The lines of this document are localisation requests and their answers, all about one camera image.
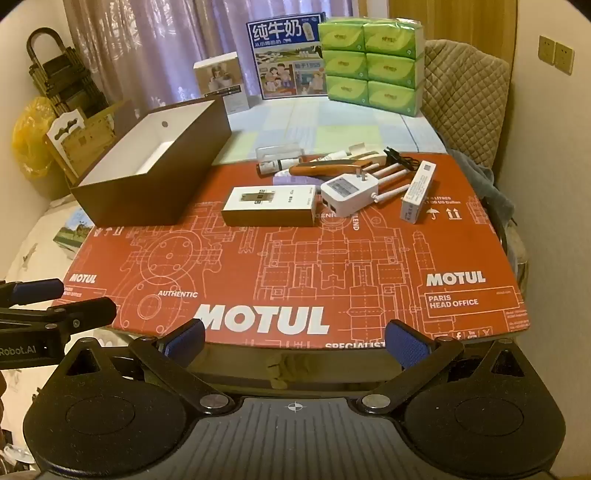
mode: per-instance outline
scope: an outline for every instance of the motul logo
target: motul logo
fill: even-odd
[[[269,333],[271,324],[284,335],[297,335],[306,330],[308,335],[326,335],[329,325],[322,325],[323,307],[248,307],[237,305],[226,311],[225,305],[201,304],[194,315],[205,328],[219,330],[222,322],[228,330]]]
[[[482,272],[453,272],[453,273],[429,273],[427,274],[427,287],[435,287],[437,285],[455,285],[459,283],[484,283],[486,279],[482,276]]]
[[[70,281],[74,281],[76,283],[94,283],[96,280],[96,275],[85,275],[83,273],[74,273],[70,277]]]

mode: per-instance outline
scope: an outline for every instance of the tissue stack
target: tissue stack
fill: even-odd
[[[331,100],[418,114],[425,69],[420,22],[337,17],[320,24],[319,33]]]

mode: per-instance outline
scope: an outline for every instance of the black clamp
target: black clamp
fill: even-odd
[[[75,333],[109,325],[117,307],[107,297],[67,303],[47,310],[12,309],[55,300],[64,291],[57,278],[0,285],[0,370],[56,365]]]

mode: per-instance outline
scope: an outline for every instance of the pink curtain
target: pink curtain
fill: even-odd
[[[259,93],[246,22],[278,15],[351,15],[351,0],[64,0],[72,39],[111,103],[138,112],[198,98],[193,63],[237,51]]]

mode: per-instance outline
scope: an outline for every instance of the open box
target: open box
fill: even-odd
[[[96,226],[173,225],[231,133],[221,98],[157,108],[72,193]]]

